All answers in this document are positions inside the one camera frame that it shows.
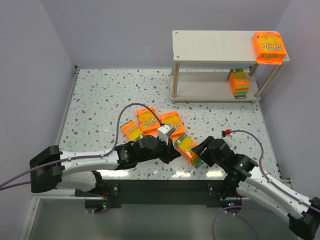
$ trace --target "black metal frame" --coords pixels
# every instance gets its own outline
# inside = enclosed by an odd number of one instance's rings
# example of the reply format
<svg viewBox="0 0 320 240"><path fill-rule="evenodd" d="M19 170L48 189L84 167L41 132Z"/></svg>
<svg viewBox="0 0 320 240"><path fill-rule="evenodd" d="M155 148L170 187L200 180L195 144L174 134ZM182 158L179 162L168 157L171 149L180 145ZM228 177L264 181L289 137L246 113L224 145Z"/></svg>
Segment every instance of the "black metal frame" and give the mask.
<svg viewBox="0 0 320 240"><path fill-rule="evenodd" d="M103 189L111 201L111 208L122 204L206 205L209 208L227 206L216 190L223 180L103 180ZM101 194L101 189L88 193ZM76 197L91 197L76 190ZM241 205L241 201L232 201Z"/></svg>

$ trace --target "lower shelf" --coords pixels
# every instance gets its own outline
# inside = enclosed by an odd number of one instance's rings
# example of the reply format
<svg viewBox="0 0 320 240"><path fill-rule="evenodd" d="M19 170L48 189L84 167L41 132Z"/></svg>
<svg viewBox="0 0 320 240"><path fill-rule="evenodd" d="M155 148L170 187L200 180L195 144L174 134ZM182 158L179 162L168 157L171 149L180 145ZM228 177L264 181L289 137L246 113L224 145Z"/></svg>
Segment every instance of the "lower shelf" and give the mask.
<svg viewBox="0 0 320 240"><path fill-rule="evenodd" d="M212 72L180 72L176 98L173 102L255 102L260 97L255 97L258 86L254 76L247 78L250 82L246 98L235 99L232 94L226 71ZM171 76L171 93L174 77Z"/></svg>

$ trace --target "orange snack box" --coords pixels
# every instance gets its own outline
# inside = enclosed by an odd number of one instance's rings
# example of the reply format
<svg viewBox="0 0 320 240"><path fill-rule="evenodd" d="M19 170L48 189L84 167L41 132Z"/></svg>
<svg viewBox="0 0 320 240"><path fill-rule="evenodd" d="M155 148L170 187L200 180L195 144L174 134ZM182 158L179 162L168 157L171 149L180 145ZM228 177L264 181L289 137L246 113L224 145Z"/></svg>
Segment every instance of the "orange snack box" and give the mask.
<svg viewBox="0 0 320 240"><path fill-rule="evenodd" d="M187 134L182 134L175 142L174 148L184 156L188 162L194 166L196 169L202 165L202 160L192 151L197 144L187 136Z"/></svg>
<svg viewBox="0 0 320 240"><path fill-rule="evenodd" d="M154 106L150 106L151 110L156 113ZM142 108L135 111L138 117L140 129L144 135L157 135L160 123L157 121L155 116L146 108Z"/></svg>
<svg viewBox="0 0 320 240"><path fill-rule="evenodd" d="M287 52L280 33L276 31L256 31L252 41L258 64L282 64Z"/></svg>
<svg viewBox="0 0 320 240"><path fill-rule="evenodd" d="M121 129L130 141L136 141L145 137L136 122L133 120L130 120L123 124L121 126Z"/></svg>
<svg viewBox="0 0 320 240"><path fill-rule="evenodd" d="M163 124L171 124L175 128L174 133L170 137L173 141L185 133L184 125L177 111L159 114L159 118Z"/></svg>
<svg viewBox="0 0 320 240"><path fill-rule="evenodd" d="M247 92L249 90L250 82L243 69L231 69L228 79L233 95L235 95L236 92Z"/></svg>

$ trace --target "terrazzo surface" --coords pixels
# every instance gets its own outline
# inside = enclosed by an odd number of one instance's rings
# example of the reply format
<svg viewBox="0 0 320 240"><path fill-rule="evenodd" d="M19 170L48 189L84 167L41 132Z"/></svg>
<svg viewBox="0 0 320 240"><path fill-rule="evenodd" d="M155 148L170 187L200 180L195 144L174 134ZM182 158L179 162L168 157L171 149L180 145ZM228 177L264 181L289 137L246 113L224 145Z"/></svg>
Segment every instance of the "terrazzo surface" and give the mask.
<svg viewBox="0 0 320 240"><path fill-rule="evenodd" d="M277 162L257 103L172 104L170 72L170 69L81 69L59 144L62 151L110 149L115 141L120 111L130 103L143 103L154 106L158 114L177 110L186 134L198 144L208 136L220 138L221 131L226 129L241 129L255 134L264 147L264 169L279 179ZM120 124L130 119L138 122L135 113L140 108L132 106L127 109ZM119 132L118 144L126 143L127 137L121 130ZM259 159L261 150L253 138L245 133L232 136L232 149L236 153L256 161ZM226 176L216 165L209 167L203 163L195 169L183 157L170 164L155 159L139 163L133 169L100 172L104 179L128 180L221 180Z"/></svg>

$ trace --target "white wall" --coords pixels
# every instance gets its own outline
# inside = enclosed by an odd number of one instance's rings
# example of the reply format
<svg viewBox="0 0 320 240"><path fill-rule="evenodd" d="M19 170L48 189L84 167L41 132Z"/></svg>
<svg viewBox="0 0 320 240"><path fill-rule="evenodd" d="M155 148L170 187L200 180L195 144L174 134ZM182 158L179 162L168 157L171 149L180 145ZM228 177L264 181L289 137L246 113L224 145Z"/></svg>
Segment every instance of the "white wall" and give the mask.
<svg viewBox="0 0 320 240"><path fill-rule="evenodd" d="M290 63L262 95L261 106L280 170L293 187L320 197L320 1L292 0L276 30Z"/></svg>
<svg viewBox="0 0 320 240"><path fill-rule="evenodd" d="M0 183L54 144L72 79L73 65L40 0L1 0ZM19 238L30 198L30 186L0 191L0 239Z"/></svg>
<svg viewBox="0 0 320 240"><path fill-rule="evenodd" d="M89 68L170 67L173 30L273 30L290 0L42 0Z"/></svg>

